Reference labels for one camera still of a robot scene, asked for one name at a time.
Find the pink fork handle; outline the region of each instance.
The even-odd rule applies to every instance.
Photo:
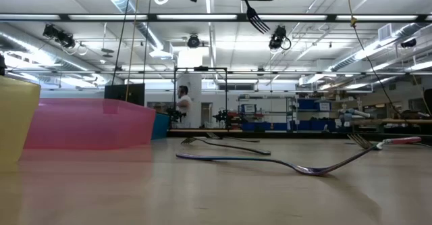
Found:
[[[386,143],[391,144],[408,144],[408,143],[416,143],[421,142],[421,138],[417,136],[412,137],[404,137],[404,138],[396,138],[396,139],[387,139]]]

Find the person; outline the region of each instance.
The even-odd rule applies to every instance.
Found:
[[[191,126],[191,116],[190,109],[192,108],[192,100],[188,96],[189,89],[187,86],[179,86],[178,97],[179,100],[177,102],[178,111],[182,114],[186,114],[181,119],[181,127],[182,128],[190,128]]]
[[[0,76],[5,75],[6,68],[7,66],[5,64],[5,58],[2,56],[2,54],[0,54]]]

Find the blue container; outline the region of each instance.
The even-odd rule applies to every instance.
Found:
[[[316,109],[315,100],[313,99],[299,99],[298,109]]]
[[[242,124],[242,130],[245,131],[256,131],[256,130],[270,130],[270,123],[244,123]]]
[[[311,122],[309,120],[301,120],[300,123],[296,124],[295,121],[290,121],[291,130],[311,130]]]
[[[334,120],[311,120],[310,130],[324,130],[324,126],[327,125],[327,129],[330,132],[336,130],[336,123]]]
[[[167,131],[169,127],[169,116],[166,114],[156,114],[155,123],[153,124],[153,132],[151,139],[167,138]]]
[[[284,130],[288,129],[287,123],[273,123],[273,130]]]

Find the metal rod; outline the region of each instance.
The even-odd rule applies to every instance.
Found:
[[[172,74],[176,73],[177,71],[172,70],[150,70],[146,71],[146,74]],[[12,70],[12,69],[6,69],[6,72],[11,73],[33,73],[33,74],[60,74],[60,70]],[[62,74],[114,74],[114,71],[75,71],[75,70],[62,70]],[[144,74],[144,71],[131,71],[131,74]],[[201,71],[188,71],[190,74],[220,74],[218,71],[208,71],[208,72],[201,72]],[[116,72],[116,74],[128,74],[127,72]],[[265,72],[257,72],[257,71],[226,71],[225,75],[257,75],[257,74],[281,74],[281,75],[301,75],[301,74],[335,74],[335,75],[345,75],[345,74],[353,74],[353,75],[364,75],[364,76],[374,76],[375,73],[373,72],[322,72],[322,71],[283,71],[283,72],[272,72],[272,71],[265,71]],[[403,76],[403,75],[415,75],[415,76],[430,76],[432,75],[432,72],[377,72],[378,75],[383,76]]]

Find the ceiling-mounted camera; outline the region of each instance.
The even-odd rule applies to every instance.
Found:
[[[405,42],[403,42],[403,43],[400,44],[400,46],[402,48],[404,48],[404,49],[407,48],[407,47],[413,47],[415,45],[417,45],[417,40],[416,39],[411,39],[411,40],[405,41]]]
[[[200,46],[200,39],[198,38],[198,35],[197,34],[190,35],[188,40],[188,47],[191,49],[196,49],[199,46]]]
[[[290,45],[288,47],[284,47],[285,41],[288,41]],[[273,35],[271,35],[269,48],[272,51],[277,51],[279,49],[288,50],[291,48],[291,40],[286,36],[285,26],[277,26]]]
[[[56,43],[59,43],[66,49],[72,49],[75,47],[75,40],[72,34],[67,34],[65,31],[56,28],[54,25],[47,24],[43,30],[43,36],[48,39],[54,39]]]

